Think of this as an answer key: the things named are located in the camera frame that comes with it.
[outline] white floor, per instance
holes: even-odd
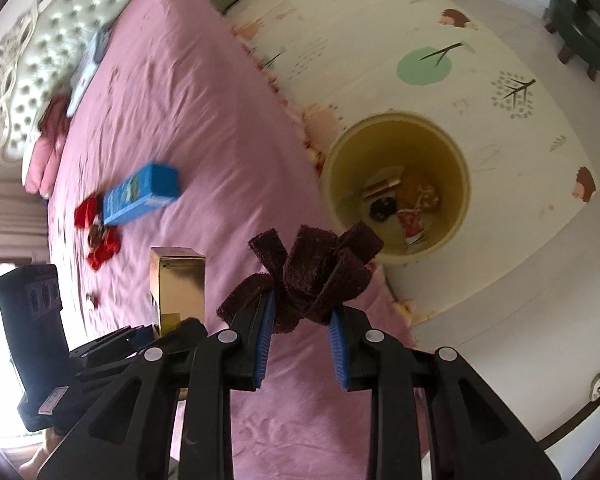
[[[600,189],[600,74],[557,59],[562,46],[541,20],[499,0],[452,0],[531,68],[563,110],[592,161]],[[419,325],[424,349],[452,345],[536,438],[587,402],[600,371],[600,190],[553,240],[513,272]]]

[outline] pink bed sheet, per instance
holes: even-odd
[[[64,307],[90,336],[155,322],[149,248],[191,247],[207,257],[206,326],[223,328],[216,308],[263,271],[247,240],[273,227],[289,248],[300,224],[330,228],[295,127],[207,0],[132,0],[72,121],[49,203]],[[178,169],[181,198],[123,225],[122,251],[93,272],[74,208],[152,160]],[[87,293],[98,296],[96,310]],[[383,285],[352,303],[410,341]],[[362,479],[368,412],[368,393],[336,382],[326,328],[302,322],[273,337],[262,389],[232,395],[235,477]]]

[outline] brown bow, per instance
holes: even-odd
[[[252,274],[224,300],[218,316],[230,324],[234,315],[261,293],[276,293],[274,333],[291,332],[305,317],[327,325],[334,307],[360,295],[371,281],[366,264],[382,249],[382,240],[363,222],[343,235],[300,227],[287,254],[275,229],[249,240],[268,274]]]

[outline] green chair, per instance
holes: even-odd
[[[589,65],[587,75],[595,81],[600,70],[600,26],[571,0],[552,0],[548,18],[546,30],[564,40],[558,59],[567,64],[577,54]]]

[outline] tufted headboard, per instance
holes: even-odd
[[[0,42],[0,160],[18,163],[86,43],[130,0],[36,0]]]

